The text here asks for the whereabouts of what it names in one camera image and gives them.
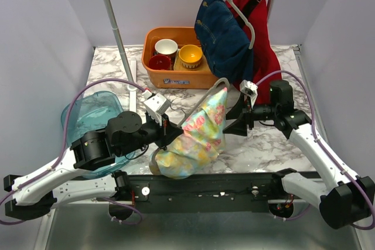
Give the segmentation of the red skirt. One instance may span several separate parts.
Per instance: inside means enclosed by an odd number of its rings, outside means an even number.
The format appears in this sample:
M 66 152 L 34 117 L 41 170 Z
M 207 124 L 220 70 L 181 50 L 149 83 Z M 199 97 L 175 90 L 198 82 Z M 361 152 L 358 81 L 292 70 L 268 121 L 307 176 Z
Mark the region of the red skirt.
M 247 20 L 252 24 L 255 30 L 255 42 L 253 46 L 254 63 L 253 63 L 253 79 L 252 82 L 257 83 L 261 78 L 265 77 L 273 71 L 281 70 L 280 63 L 276 54 L 271 48 L 268 36 L 267 26 L 267 3 L 266 0 L 233 0 Z M 238 13 L 226 1 L 226 5 L 235 17 L 241 29 L 247 37 L 251 39 L 251 32 L 244 24 Z M 275 74 L 267 78 L 258 86 L 258 97 L 255 102 L 257 105 L 270 103 L 270 82 L 281 80 L 281 73 Z

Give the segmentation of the blue denim skirt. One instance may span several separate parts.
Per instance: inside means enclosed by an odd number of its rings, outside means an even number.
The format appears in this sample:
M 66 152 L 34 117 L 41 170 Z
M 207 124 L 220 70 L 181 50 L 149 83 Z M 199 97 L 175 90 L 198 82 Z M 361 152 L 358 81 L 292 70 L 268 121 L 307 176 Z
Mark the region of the blue denim skirt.
M 211 72 L 230 83 L 253 79 L 253 50 L 223 0 L 202 0 L 194 30 Z

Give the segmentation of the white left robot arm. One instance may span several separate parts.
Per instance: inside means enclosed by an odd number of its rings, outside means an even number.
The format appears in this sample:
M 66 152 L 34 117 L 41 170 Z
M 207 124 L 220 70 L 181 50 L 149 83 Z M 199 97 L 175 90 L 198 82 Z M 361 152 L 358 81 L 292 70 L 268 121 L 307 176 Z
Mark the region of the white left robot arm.
M 90 198 L 132 201 L 134 192 L 125 172 L 116 170 L 92 180 L 79 177 L 152 143 L 165 149 L 181 134 L 183 129 L 170 122 L 167 115 L 161 122 L 147 115 L 143 122 L 137 113 L 124 111 L 111 118 L 105 128 L 85 133 L 62 157 L 33 173 L 6 176 L 4 189 L 11 199 L 3 200 L 5 215 L 14 222 L 29 221 L 60 205 Z

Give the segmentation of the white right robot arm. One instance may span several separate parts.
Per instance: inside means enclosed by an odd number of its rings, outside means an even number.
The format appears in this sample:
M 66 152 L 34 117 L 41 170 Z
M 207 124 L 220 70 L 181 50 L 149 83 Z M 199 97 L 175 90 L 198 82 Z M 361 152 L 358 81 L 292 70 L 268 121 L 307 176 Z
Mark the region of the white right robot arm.
M 269 104 L 257 105 L 257 86 L 247 80 L 240 83 L 240 98 L 226 115 L 233 123 L 224 133 L 246 136 L 256 121 L 273 121 L 320 175 L 322 182 L 307 179 L 293 169 L 272 176 L 270 193 L 276 198 L 292 194 L 317 208 L 333 229 L 353 225 L 374 216 L 374 181 L 349 168 L 317 133 L 314 122 L 294 107 L 293 89 L 286 80 L 270 83 Z

